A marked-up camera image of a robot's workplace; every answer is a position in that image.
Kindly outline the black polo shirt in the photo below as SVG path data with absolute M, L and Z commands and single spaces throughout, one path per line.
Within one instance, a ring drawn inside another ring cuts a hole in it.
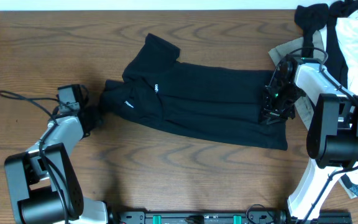
M 149 34 L 121 81 L 107 80 L 102 111 L 172 134 L 286 150 L 285 123 L 261 123 L 270 70 L 180 62 L 180 49 Z

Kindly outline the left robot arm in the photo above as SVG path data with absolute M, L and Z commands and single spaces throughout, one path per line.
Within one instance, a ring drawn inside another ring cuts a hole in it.
M 96 106 L 64 111 L 26 152 L 4 162 L 16 223 L 108 223 L 107 206 L 83 196 L 70 155 L 101 124 Z

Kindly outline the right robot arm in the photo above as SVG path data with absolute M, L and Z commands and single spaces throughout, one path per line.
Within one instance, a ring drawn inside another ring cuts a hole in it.
M 265 87 L 260 123 L 294 118 L 295 102 L 303 96 L 314 106 L 306 137 L 310 159 L 275 223 L 349 223 L 345 214 L 321 214 L 320 209 L 335 183 L 358 170 L 358 95 L 340 85 L 322 60 L 292 52 L 277 64 Z

